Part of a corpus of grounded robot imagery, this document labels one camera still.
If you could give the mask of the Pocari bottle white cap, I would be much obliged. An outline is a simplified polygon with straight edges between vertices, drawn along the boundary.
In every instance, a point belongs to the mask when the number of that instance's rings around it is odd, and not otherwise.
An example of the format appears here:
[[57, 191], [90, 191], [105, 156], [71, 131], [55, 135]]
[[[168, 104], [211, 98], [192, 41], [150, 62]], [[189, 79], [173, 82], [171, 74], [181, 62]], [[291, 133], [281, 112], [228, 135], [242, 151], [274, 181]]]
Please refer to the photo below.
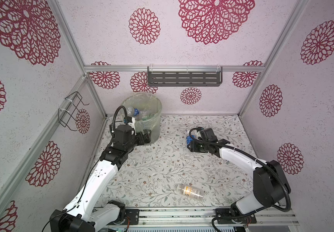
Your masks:
[[187, 136], [186, 136], [187, 147], [190, 147], [190, 145], [194, 141], [194, 139], [197, 139], [197, 132], [196, 132], [195, 129], [192, 129], [192, 131], [189, 131]]

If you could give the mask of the clear bottle blue label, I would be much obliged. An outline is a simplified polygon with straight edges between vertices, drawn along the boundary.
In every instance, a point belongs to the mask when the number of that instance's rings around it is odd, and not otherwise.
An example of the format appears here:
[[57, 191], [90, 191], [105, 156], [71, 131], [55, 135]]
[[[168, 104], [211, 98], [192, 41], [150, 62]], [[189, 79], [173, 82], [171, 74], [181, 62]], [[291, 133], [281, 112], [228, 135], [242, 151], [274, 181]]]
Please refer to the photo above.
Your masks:
[[133, 106], [126, 107], [126, 111], [129, 117], [135, 118], [140, 114], [139, 110], [137, 108], [134, 108]]

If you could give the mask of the clear bottle yellow label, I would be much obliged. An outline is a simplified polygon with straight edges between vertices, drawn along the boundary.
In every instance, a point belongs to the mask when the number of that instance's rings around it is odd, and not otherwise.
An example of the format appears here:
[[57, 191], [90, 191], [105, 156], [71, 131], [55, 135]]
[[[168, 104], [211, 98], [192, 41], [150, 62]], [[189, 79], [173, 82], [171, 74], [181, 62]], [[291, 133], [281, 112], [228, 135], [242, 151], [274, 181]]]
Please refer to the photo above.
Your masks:
[[200, 201], [200, 202], [202, 202], [204, 199], [204, 191], [199, 188], [190, 186], [190, 185], [178, 184], [176, 187], [176, 191], [180, 195], [183, 195], [185, 197], [188, 197], [188, 198]]

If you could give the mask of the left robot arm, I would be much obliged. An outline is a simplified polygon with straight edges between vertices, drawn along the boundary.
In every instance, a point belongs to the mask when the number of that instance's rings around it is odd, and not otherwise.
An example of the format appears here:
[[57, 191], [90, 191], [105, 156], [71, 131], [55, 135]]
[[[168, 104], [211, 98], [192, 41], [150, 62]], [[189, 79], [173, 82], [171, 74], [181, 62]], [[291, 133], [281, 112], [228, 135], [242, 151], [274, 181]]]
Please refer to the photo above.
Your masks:
[[136, 132], [130, 125], [112, 129], [112, 138], [93, 166], [84, 186], [62, 211], [55, 210], [48, 221], [52, 232], [98, 232], [109, 223], [125, 220], [125, 205], [111, 200], [102, 209], [93, 209], [136, 146], [151, 142], [151, 130]]

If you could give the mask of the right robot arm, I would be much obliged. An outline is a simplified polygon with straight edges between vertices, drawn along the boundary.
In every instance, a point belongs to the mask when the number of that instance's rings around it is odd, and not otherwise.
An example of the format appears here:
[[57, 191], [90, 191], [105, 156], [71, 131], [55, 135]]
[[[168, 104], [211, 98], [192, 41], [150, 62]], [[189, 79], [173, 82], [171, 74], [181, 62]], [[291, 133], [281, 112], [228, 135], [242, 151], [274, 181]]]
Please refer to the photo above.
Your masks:
[[270, 207], [281, 212], [291, 210], [291, 187], [277, 161], [259, 159], [226, 139], [219, 140], [211, 128], [192, 128], [188, 134], [193, 149], [228, 161], [252, 177], [252, 192], [231, 205], [231, 218], [247, 217]]

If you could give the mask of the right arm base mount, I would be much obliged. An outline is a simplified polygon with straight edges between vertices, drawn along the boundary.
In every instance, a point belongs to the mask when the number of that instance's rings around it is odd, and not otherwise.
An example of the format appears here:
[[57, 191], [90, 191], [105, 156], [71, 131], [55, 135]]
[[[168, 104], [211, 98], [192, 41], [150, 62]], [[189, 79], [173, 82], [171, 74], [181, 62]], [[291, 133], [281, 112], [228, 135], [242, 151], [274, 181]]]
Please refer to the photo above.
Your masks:
[[254, 214], [243, 215], [241, 213], [235, 212], [231, 208], [217, 208], [215, 209], [215, 214], [218, 224], [256, 224], [257, 219]]

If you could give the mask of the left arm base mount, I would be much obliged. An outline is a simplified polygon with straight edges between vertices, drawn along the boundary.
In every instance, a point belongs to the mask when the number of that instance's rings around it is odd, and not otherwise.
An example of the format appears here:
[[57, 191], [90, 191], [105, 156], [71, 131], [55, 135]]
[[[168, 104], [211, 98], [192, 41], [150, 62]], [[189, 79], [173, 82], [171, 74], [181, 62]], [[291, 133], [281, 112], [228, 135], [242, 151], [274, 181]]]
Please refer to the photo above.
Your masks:
[[108, 223], [108, 226], [115, 225], [138, 225], [140, 219], [140, 210], [139, 209], [128, 209], [122, 211], [119, 215], [121, 218], [116, 222]]

